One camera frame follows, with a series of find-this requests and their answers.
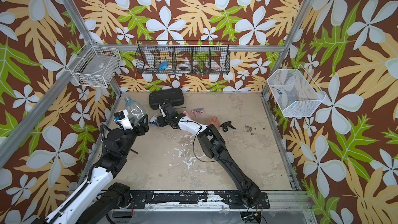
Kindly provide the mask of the clear blue spray bottle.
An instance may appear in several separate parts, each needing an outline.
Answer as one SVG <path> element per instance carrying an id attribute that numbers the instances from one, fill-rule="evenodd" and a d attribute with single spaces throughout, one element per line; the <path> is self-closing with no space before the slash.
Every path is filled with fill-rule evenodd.
<path id="1" fill-rule="evenodd" d="M 141 105 L 141 103 L 131 99 L 130 97 L 126 97 L 124 100 L 125 109 L 127 110 L 129 121 L 132 125 L 137 125 L 138 121 L 147 114 L 146 110 Z"/>

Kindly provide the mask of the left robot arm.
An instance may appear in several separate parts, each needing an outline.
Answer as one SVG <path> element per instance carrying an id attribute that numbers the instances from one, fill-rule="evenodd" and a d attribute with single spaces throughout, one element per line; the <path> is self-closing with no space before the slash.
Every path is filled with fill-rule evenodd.
<path id="1" fill-rule="evenodd" d="M 72 195 L 44 219 L 35 224 L 96 224 L 111 210 L 128 207 L 131 202 L 130 188 L 121 183 L 106 187 L 127 162 L 138 136 L 149 131 L 148 117 L 144 116 L 131 129 L 110 129 L 101 125 L 103 151 L 100 159 L 91 166 L 87 178 Z"/>

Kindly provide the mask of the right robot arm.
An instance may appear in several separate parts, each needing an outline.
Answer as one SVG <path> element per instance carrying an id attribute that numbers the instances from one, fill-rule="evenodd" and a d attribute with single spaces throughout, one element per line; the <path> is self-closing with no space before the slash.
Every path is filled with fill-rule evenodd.
<path id="1" fill-rule="evenodd" d="M 193 121 L 183 113 L 178 113 L 170 103 L 158 106 L 162 116 L 157 118 L 158 125 L 170 125 L 173 129 L 187 131 L 198 140 L 210 163 L 218 162 L 236 185 L 245 207 L 257 204 L 261 190 L 237 165 L 231 157 L 226 142 L 215 125 L 204 125 Z"/>

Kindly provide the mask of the blue white spray nozzle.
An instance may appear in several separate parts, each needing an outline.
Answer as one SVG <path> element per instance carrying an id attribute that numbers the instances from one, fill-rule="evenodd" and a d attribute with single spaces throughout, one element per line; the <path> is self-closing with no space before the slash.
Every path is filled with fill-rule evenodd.
<path id="1" fill-rule="evenodd" d="M 149 119 L 148 123 L 149 123 L 149 124 L 152 124 L 152 125 L 155 125 L 155 126 L 157 126 L 157 127 L 159 127 L 157 118 L 158 118 L 157 115 L 152 116 L 152 117 Z"/>

